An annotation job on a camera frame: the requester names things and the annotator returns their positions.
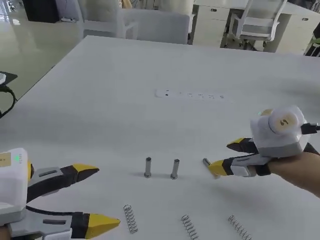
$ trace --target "metal spring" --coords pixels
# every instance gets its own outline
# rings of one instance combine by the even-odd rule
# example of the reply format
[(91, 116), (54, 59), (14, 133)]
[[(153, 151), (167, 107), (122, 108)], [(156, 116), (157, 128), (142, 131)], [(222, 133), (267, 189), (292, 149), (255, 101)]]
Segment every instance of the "metal spring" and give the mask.
[(240, 224), (238, 220), (236, 220), (235, 215), (232, 214), (230, 217), (228, 217), (228, 221), (243, 240), (252, 240), (251, 235), (248, 234), (246, 229)]
[(138, 231), (134, 211), (132, 210), (131, 205), (127, 204), (123, 207), (126, 222), (128, 224), (129, 232), (134, 234)]
[(193, 223), (190, 220), (189, 215), (183, 215), (181, 217), (181, 221), (187, 231), (187, 233), (189, 234), (189, 237), (191, 240), (199, 240), (199, 236), (196, 232), (195, 226), (193, 225)]

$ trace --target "metal cylinder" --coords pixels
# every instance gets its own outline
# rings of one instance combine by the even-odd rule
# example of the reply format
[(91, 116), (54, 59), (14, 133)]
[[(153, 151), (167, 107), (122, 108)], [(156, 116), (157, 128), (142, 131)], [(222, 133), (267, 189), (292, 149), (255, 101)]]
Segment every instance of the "metal cylinder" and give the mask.
[[(209, 162), (209, 160), (205, 157), (204, 159), (202, 159), (203, 164), (208, 168), (211, 165), (211, 162)], [(220, 176), (217, 174), (212, 173), (214, 179), (219, 179)]]
[(206, 167), (209, 167), (209, 165), (211, 164), (211, 162), (209, 162), (209, 160), (207, 158), (204, 158), (202, 160), (203, 164), (206, 166)]
[(173, 169), (172, 169), (172, 173), (171, 173), (171, 179), (177, 179), (178, 178), (178, 168), (179, 168), (179, 163), (180, 160), (179, 159), (175, 159), (173, 162)]
[(150, 178), (151, 177), (151, 157), (147, 157), (145, 159), (145, 172), (144, 172), (144, 176), (146, 178)]

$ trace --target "office chair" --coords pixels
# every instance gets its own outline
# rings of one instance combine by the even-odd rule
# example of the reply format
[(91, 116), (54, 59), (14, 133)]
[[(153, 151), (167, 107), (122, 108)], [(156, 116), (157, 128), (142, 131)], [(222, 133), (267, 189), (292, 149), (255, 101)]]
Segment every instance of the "office chair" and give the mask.
[(244, 40), (244, 50), (247, 49), (249, 40), (273, 41), (279, 24), (278, 18), (286, 2), (287, 0), (249, 0), (242, 16), (236, 13), (231, 15), (229, 33), (233, 38)]
[(81, 39), (85, 36), (84, 30), (91, 30), (89, 35), (187, 44), (188, 15), (120, 8), (119, 0), (86, 0), (86, 4), (82, 5), (80, 1), (84, 0), (74, 1), (79, 15)]
[(85, 31), (89, 35), (102, 37), (127, 38), (127, 32), (131, 30), (131, 39), (137, 39), (138, 25), (136, 22), (123, 20), (122, 9), (119, 0), (74, 0), (79, 21), (79, 39), (85, 37)]
[(175, 12), (148, 9), (124, 9), (125, 22), (136, 22), (137, 39), (143, 41), (187, 44), (190, 17)]

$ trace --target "floor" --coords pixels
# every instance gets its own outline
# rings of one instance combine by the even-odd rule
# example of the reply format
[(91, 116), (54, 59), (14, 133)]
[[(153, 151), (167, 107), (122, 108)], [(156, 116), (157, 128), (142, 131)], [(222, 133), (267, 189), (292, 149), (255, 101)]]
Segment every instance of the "floor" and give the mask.
[[(75, 23), (28, 21), (24, 9), (15, 11), (0, 0), (0, 70), (18, 75), (8, 84), (19, 99), (78, 43)], [(0, 93), (0, 109), (11, 105)]]

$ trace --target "power strip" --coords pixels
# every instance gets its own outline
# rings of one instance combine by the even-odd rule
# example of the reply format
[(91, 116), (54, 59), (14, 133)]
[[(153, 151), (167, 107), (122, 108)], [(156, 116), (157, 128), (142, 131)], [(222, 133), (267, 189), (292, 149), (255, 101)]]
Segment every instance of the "power strip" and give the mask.
[(195, 100), (195, 101), (222, 101), (226, 100), (224, 94), (218, 93), (202, 93), (195, 91), (174, 91), (169, 89), (156, 89), (155, 96), (157, 98), (167, 98), (167, 99), (185, 99), (185, 100)]

